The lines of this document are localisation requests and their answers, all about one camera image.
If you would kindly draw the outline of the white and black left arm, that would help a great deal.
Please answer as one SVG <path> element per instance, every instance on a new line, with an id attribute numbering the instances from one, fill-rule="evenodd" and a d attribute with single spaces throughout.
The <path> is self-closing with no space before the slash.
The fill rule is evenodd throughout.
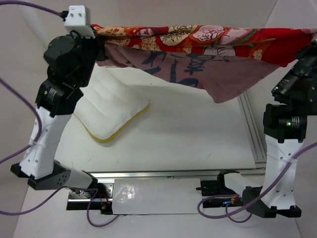
<path id="1" fill-rule="evenodd" d="M 27 178 L 34 190 L 69 187 L 87 198 L 98 192 L 98 181 L 85 171 L 64 166 L 55 154 L 66 124 L 88 86 L 100 46 L 96 36 L 81 36 L 71 31 L 53 39 L 44 52 L 48 64 L 47 79 L 36 96 L 36 121 L 27 149 L 20 163 L 11 171 Z"/>

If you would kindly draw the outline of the white pillow with yellow edge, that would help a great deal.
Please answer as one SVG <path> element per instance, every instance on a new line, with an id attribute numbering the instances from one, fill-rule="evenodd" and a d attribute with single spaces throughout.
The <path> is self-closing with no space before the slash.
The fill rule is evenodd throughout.
<path id="1" fill-rule="evenodd" d="M 109 143 L 150 105 L 150 99 L 95 65 L 74 114 L 98 143 Z"/>

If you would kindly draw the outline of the red and pink patterned pillowcase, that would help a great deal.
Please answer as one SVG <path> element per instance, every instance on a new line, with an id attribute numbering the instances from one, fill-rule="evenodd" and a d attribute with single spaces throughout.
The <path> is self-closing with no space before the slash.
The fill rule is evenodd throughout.
<path id="1" fill-rule="evenodd" d="M 216 103 L 231 100 L 280 67 L 317 37 L 316 28 L 214 25 L 101 27 L 105 60 L 170 83 L 204 89 Z"/>

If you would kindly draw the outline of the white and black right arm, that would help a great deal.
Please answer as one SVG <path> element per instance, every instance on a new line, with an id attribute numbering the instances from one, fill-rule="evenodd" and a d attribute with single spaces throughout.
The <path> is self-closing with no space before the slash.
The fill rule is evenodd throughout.
<path id="1" fill-rule="evenodd" d="M 243 201 L 241 210 L 261 218 L 282 215 L 298 218 L 302 210 L 294 198 L 298 157 L 313 148 L 303 147 L 308 117 L 317 114 L 317 42 L 296 54 L 297 62 L 271 93 L 276 105 L 267 104 L 263 117 L 266 168 L 263 186 L 251 185 L 239 173 L 226 173 L 216 182 L 221 194 L 231 190 Z"/>

